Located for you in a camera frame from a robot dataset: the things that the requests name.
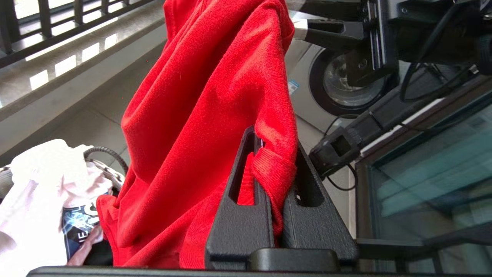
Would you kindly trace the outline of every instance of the clothing pile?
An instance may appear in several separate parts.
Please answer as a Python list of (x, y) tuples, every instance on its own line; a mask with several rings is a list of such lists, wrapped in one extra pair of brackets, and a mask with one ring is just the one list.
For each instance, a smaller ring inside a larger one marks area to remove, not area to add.
[[(113, 183), (84, 160), (91, 147), (70, 148), (56, 139), (13, 159), (13, 186), (0, 204), (2, 276), (24, 277), (40, 266), (82, 265), (92, 245), (102, 241), (95, 201), (111, 194)], [(107, 255), (100, 252), (97, 259)]]
[(284, 0), (166, 0), (168, 41), (122, 118), (132, 164), (97, 211), (115, 266), (205, 267), (205, 244), (242, 135), (253, 179), (271, 199), (274, 235), (295, 176), (297, 132), (284, 55), (294, 34)]

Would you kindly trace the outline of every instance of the red fabric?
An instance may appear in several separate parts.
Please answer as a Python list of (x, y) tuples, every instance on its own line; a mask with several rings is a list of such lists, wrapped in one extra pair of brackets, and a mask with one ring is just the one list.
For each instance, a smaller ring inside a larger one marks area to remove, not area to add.
[(272, 200), (274, 234), (295, 174), (297, 133), (283, 56), (294, 28), (283, 0), (166, 0), (168, 41), (122, 119), (132, 160), (120, 195), (97, 210), (115, 266), (204, 268), (205, 243), (245, 129)]

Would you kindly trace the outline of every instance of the metal railing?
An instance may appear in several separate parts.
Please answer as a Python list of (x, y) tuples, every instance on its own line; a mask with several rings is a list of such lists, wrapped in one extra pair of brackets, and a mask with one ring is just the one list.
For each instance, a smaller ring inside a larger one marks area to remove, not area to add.
[[(56, 9), (50, 9), (48, 1), (37, 0), (39, 13), (31, 21), (38, 21), (39, 28), (21, 32), (23, 27), (32, 22), (26, 22), (26, 20), (20, 21), (17, 18), (14, 0), (0, 0), (0, 68), (24, 59), (154, 0), (100, 0), (101, 5), (96, 7), (90, 5), (94, 3), (93, 0), (74, 0), (72, 3)], [(123, 7), (110, 12), (109, 7), (119, 2), (123, 3)], [(66, 12), (67, 10), (73, 10), (73, 15), (53, 22), (52, 19), (58, 13)], [(101, 13), (99, 18), (84, 22), (84, 15), (94, 13), (98, 10)], [(70, 21), (75, 23), (73, 28), (61, 34), (53, 35), (52, 29), (54, 27)], [(29, 38), (39, 36), (39, 34), (41, 34), (41, 39), (38, 39), (34, 43), (29, 42)]]

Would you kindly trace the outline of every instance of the sticker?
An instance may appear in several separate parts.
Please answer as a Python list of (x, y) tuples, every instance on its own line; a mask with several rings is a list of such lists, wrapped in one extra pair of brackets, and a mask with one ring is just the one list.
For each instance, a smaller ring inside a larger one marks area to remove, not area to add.
[(299, 84), (294, 79), (290, 79), (287, 86), (289, 88), (289, 95), (292, 95), (299, 88)]

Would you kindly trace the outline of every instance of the washing machine door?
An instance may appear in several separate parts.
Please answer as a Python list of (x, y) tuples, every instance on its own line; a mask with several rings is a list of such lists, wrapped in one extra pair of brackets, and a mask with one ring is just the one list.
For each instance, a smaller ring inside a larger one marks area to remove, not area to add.
[(316, 103), (335, 116), (361, 114), (385, 93), (386, 78), (366, 87), (347, 83), (345, 55), (328, 49), (318, 52), (309, 70), (309, 90)]

